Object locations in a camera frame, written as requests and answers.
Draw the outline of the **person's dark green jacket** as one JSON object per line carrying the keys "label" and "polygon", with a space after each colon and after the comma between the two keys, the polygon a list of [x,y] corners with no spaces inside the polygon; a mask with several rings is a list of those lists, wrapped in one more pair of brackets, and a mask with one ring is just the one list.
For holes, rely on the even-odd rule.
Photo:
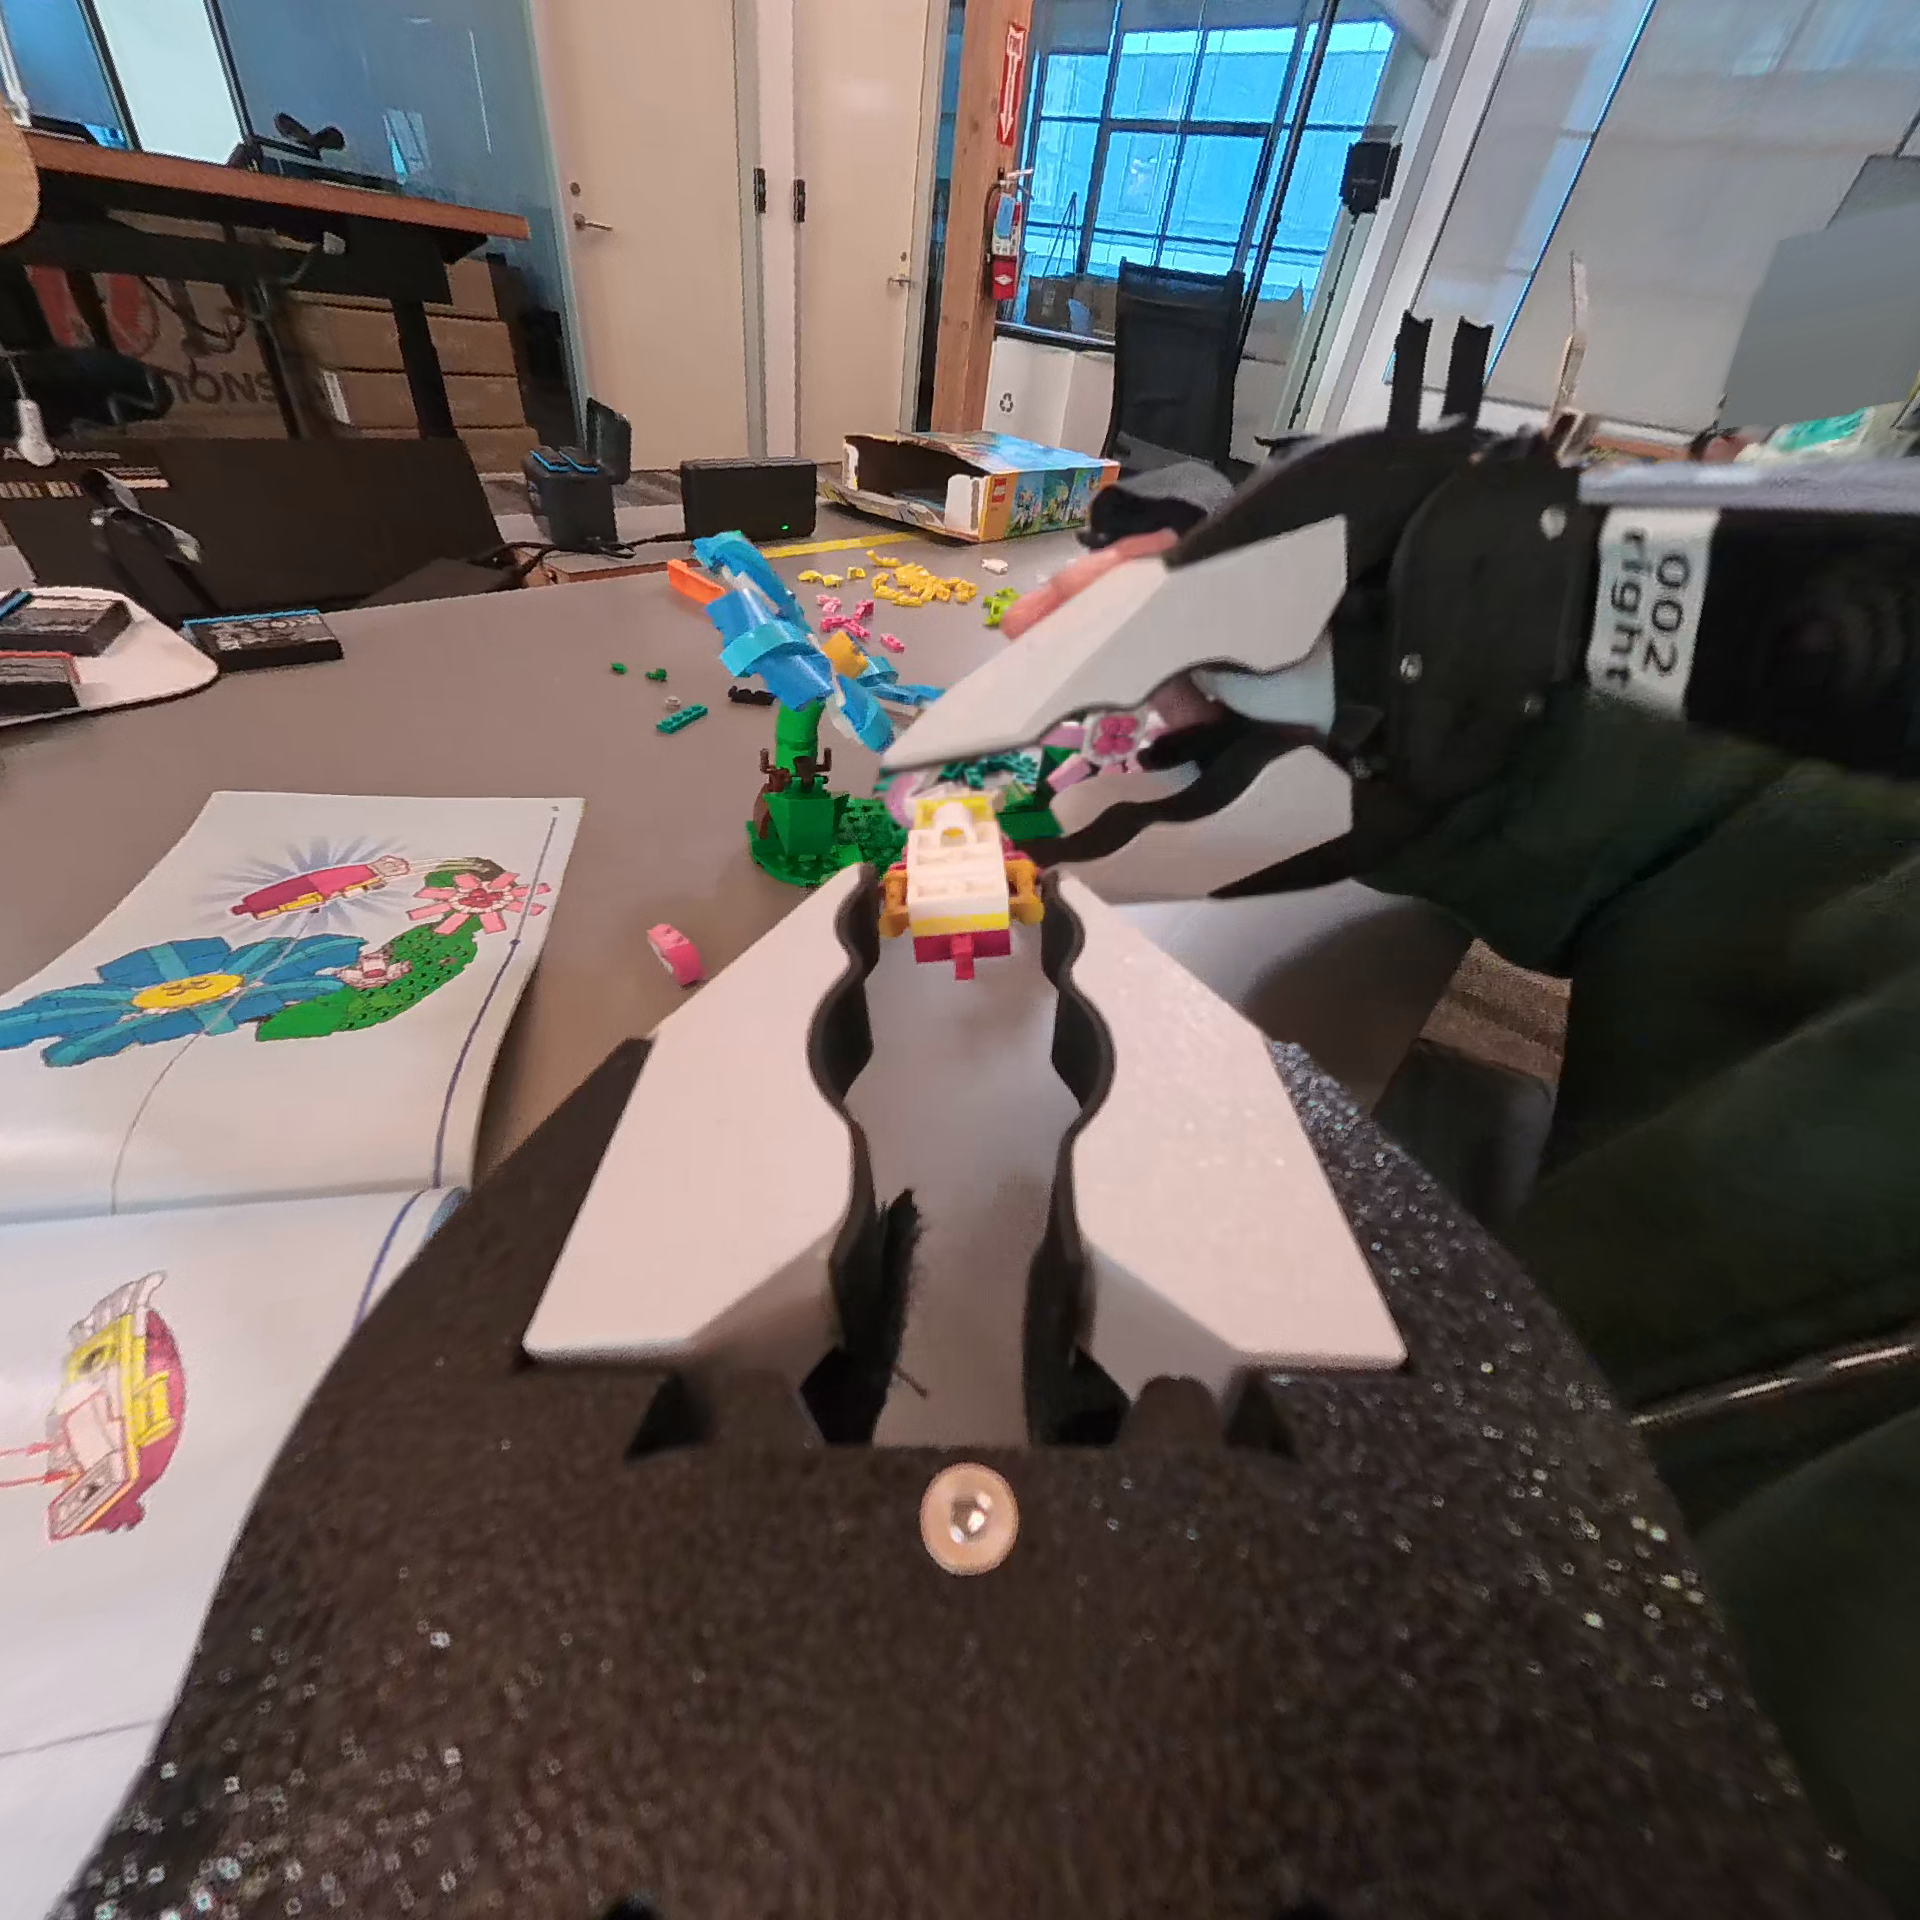
{"label": "person's dark green jacket", "polygon": [[1916,1915],[1916,867],[1682,905],[1537,963],[1553,1089],[1419,1041],[1376,1115],[1638,1418],[1819,1824]]}

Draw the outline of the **white door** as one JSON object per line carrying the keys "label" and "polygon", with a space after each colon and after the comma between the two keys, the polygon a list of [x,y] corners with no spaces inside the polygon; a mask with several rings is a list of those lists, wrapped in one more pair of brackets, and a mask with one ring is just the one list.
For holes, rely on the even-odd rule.
{"label": "white door", "polygon": [[638,470],[766,450],[759,5],[531,5],[579,400]]}
{"label": "white door", "polygon": [[892,433],[919,315],[929,2],[796,5],[800,454]]}

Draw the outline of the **lego instruction booklet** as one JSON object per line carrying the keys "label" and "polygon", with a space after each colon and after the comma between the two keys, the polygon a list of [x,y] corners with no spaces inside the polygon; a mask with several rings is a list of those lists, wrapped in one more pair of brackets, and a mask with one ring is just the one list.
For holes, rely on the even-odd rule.
{"label": "lego instruction booklet", "polygon": [[4,990],[4,1915],[66,1913],[258,1483],[465,1199],[584,816],[224,791]]}

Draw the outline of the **white recycling bin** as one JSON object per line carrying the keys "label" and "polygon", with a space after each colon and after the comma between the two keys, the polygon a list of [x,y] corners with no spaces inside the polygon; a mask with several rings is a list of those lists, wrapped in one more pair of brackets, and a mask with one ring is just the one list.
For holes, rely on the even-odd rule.
{"label": "white recycling bin", "polygon": [[994,339],[983,431],[1097,457],[1112,418],[1112,353],[1012,333]]}

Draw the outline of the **white tray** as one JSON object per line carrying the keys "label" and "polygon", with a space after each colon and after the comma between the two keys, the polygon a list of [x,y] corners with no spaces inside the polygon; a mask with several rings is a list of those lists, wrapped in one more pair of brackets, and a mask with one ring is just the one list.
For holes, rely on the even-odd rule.
{"label": "white tray", "polygon": [[[102,592],[90,589],[49,589],[49,592]],[[179,632],[158,622],[137,602],[128,602],[131,624],[116,646],[96,658],[78,658],[83,710],[44,715],[68,718],[81,713],[112,711],[139,704],[158,704],[195,693],[218,679],[218,671]]]}

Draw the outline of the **black light stand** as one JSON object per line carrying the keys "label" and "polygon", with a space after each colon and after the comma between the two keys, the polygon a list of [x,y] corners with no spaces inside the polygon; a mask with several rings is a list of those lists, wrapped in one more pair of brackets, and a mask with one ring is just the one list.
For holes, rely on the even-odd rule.
{"label": "black light stand", "polygon": [[1306,433],[1424,73],[1385,5],[1278,5],[1278,25],[1281,86],[1240,257],[1233,454],[1244,462]]}

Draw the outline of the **open lego box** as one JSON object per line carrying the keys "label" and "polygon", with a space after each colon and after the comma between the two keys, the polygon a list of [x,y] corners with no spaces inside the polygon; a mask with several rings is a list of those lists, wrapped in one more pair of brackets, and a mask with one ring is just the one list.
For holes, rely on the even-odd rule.
{"label": "open lego box", "polygon": [[1116,459],[1000,433],[848,435],[820,470],[833,506],[962,544],[1078,531],[1119,480]]}

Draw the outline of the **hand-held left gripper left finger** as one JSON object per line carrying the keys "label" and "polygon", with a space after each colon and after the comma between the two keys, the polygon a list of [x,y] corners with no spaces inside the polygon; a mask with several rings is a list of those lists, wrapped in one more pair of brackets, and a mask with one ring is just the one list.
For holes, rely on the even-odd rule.
{"label": "hand-held left gripper left finger", "polygon": [[523,1333],[539,1362],[810,1376],[878,1226],[848,1093],[873,1057],[878,887],[804,897],[648,1038]]}

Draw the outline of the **large black case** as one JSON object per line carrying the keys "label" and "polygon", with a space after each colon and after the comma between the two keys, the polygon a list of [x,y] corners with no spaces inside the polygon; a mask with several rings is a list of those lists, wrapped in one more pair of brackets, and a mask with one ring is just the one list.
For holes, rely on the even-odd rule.
{"label": "large black case", "polygon": [[121,592],[163,622],[351,611],[502,552],[456,439],[112,439],[7,455],[4,534],[44,589]]}

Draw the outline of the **black charger box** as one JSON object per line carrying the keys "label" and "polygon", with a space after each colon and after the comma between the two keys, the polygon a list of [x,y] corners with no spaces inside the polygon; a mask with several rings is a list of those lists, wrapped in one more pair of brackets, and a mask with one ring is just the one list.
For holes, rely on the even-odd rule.
{"label": "black charger box", "polygon": [[804,541],[818,522],[818,486],[818,465],[794,455],[688,459],[679,467],[683,538]]}

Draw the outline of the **lego flower model green base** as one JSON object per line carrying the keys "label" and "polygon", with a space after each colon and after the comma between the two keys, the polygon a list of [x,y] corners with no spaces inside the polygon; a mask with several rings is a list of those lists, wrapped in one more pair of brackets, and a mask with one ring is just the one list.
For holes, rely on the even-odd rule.
{"label": "lego flower model green base", "polygon": [[[954,759],[919,775],[882,775],[871,798],[833,783],[833,746],[844,742],[864,752],[889,749],[904,723],[931,710],[943,693],[900,677],[896,657],[833,657],[818,635],[826,598],[854,609],[873,602],[863,590],[824,595],[788,584],[748,538],[696,541],[690,561],[672,561],[668,575],[696,600],[719,635],[719,658],[732,685],[775,693],[775,743],[759,757],[759,795],[748,829],[752,861],[772,879],[817,885],[866,864],[889,870],[904,854],[912,803],[926,793],[964,786],[986,791],[1017,849],[1060,832],[1052,803],[1070,785],[1132,770],[1145,746],[1164,729],[1151,707],[1072,718],[1042,743],[978,759]],[[988,592],[1006,565],[986,561],[968,576]],[[876,603],[881,616],[907,611]]]}

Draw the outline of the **pile of yellow lego pieces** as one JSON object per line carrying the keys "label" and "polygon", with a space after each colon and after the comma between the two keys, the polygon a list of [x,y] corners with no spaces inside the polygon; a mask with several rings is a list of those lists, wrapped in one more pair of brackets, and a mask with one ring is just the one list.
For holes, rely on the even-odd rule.
{"label": "pile of yellow lego pieces", "polygon": [[866,554],[864,565],[804,567],[799,581],[824,595],[863,590],[864,598],[896,609],[969,606],[980,598],[980,586],[968,576],[934,571],[878,552]]}

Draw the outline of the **white yellow pink lego build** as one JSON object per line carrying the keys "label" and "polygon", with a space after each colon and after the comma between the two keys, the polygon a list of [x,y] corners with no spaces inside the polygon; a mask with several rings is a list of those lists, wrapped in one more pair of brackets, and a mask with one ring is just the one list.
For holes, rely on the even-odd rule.
{"label": "white yellow pink lego build", "polygon": [[1017,929],[1042,925],[1041,870],[1002,831],[986,791],[954,786],[915,801],[900,857],[881,881],[878,933],[907,943],[922,967],[975,981],[1009,958]]}

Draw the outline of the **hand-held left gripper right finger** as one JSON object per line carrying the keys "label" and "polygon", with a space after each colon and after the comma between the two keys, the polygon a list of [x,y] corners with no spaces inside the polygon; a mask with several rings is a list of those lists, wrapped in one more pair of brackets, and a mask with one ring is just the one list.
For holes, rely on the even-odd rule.
{"label": "hand-held left gripper right finger", "polygon": [[1391,1376],[1409,1346],[1262,1032],[1082,881],[1042,887],[1049,1064],[1075,1114],[1026,1285],[1026,1397],[1228,1400]]}

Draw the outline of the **black blue battery charger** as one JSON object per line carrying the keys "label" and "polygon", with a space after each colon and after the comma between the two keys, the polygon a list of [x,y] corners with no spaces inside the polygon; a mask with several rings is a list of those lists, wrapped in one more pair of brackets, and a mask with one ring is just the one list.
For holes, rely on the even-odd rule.
{"label": "black blue battery charger", "polygon": [[536,446],[521,479],[555,549],[602,557],[622,546],[617,487],[634,475],[634,425],[599,399],[587,399],[584,446]]}

